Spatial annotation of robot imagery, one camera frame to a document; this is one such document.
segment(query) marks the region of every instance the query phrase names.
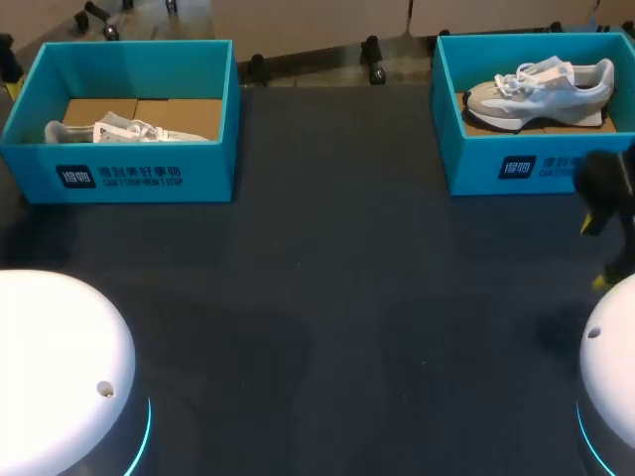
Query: shoe box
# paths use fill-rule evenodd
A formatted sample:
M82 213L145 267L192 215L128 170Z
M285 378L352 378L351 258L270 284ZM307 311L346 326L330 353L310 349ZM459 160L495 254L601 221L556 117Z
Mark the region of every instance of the shoe box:
M44 144L112 111L208 142ZM229 201L240 120L229 41L44 44L0 153L32 203Z
M496 132L464 113L463 93L519 64L557 56L615 66L615 89L599 127L540 119L519 133ZM622 33L439 37L431 109L452 195L573 192L572 174L593 150L622 152L635 142L635 50Z

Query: gray sneaker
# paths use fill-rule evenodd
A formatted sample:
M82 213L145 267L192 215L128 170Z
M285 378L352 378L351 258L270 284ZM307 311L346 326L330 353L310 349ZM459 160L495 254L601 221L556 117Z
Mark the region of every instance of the gray sneaker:
M516 74L497 74L472 87L465 106L477 119L498 129L516 131L544 117L575 126L600 126L602 107L613 92L614 67L609 59L573 66L552 57L521 64Z
M199 142L207 139L195 134L168 131L143 121L129 120L108 112L92 126L71 127L52 121L44 131L47 144L73 143L136 143L136 142Z

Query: tan cardboard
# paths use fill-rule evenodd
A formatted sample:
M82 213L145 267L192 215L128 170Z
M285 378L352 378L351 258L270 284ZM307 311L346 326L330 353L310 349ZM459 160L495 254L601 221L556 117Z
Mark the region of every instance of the tan cardboard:
M63 117L67 126L90 126L112 111L118 116L133 119L137 99L71 99Z
M210 141L218 140L222 118L221 99L169 99L171 131L197 134Z

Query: open box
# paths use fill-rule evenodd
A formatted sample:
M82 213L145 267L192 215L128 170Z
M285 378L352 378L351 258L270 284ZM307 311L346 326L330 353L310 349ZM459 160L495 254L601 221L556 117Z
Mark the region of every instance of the open box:
M603 128L547 127L515 135L478 133L465 123L461 93L552 56L573 64L613 61L615 91ZM571 192L584 154L622 152L635 140L635 50L622 33L439 37L431 108L452 195Z
M90 124L108 109L211 140L44 144L49 121ZM231 42L44 44L0 152L33 203L229 201L239 115Z

